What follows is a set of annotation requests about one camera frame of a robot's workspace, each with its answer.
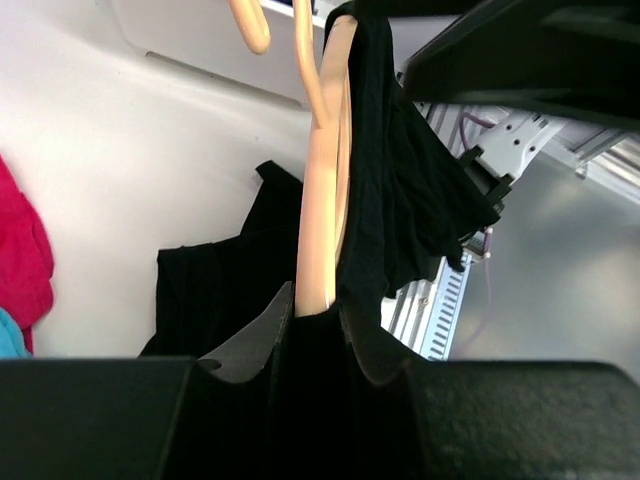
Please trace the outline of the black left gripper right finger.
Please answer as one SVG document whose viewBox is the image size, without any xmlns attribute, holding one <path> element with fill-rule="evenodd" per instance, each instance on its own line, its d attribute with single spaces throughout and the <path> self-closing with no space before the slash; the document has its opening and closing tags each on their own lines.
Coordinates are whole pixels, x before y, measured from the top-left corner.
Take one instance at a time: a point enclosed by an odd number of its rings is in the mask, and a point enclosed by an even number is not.
<svg viewBox="0 0 640 480">
<path fill-rule="evenodd" d="M 367 479 L 635 479 L 639 388 L 572 361 L 429 361 L 355 308 L 354 459 Z"/>
</svg>

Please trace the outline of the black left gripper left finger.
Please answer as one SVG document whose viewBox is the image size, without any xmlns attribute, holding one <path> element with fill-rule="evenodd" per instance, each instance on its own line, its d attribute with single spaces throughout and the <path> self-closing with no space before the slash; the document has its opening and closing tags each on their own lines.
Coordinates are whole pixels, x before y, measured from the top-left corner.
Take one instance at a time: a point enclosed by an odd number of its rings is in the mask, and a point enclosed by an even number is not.
<svg viewBox="0 0 640 480">
<path fill-rule="evenodd" d="M 5 479 L 262 479 L 291 283 L 199 358 L 5 360 Z"/>
</svg>

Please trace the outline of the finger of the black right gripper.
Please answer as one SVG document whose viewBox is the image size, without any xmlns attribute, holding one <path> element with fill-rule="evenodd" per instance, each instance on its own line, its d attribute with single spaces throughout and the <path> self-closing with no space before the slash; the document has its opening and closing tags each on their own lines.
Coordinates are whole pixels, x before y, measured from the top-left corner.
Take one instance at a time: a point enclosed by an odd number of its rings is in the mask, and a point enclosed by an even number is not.
<svg viewBox="0 0 640 480">
<path fill-rule="evenodd" d="M 409 60 L 415 101 L 639 129 L 636 1 L 484 1 Z"/>
</svg>

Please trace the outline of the black t shirt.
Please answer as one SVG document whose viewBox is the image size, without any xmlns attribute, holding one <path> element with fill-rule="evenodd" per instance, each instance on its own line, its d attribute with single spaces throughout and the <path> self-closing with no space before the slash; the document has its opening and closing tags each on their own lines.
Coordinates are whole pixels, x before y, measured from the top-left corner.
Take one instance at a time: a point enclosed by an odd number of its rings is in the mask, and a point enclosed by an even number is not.
<svg viewBox="0 0 640 480">
<path fill-rule="evenodd" d="M 274 305 L 299 271 L 304 183 L 274 162 L 239 235 L 157 257 L 147 356 L 197 359 L 172 441 L 169 479 L 427 479 L 430 369 L 381 325 L 382 300 L 432 279 L 497 213 L 394 76 L 384 19 L 351 45 L 350 192 L 327 310 Z"/>
</svg>

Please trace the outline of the wooden hanger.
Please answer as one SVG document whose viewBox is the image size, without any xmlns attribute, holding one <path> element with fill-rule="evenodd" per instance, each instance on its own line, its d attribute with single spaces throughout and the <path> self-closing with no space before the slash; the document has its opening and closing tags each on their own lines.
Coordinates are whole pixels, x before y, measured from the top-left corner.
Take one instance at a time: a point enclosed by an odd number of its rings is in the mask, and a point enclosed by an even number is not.
<svg viewBox="0 0 640 480">
<path fill-rule="evenodd" d="M 295 1 L 296 53 L 311 122 L 303 182 L 295 282 L 295 315 L 327 311 L 336 300 L 336 269 L 348 216 L 352 151 L 349 56 L 358 27 L 351 15 L 329 29 L 321 66 L 315 63 L 312 7 Z"/>
</svg>

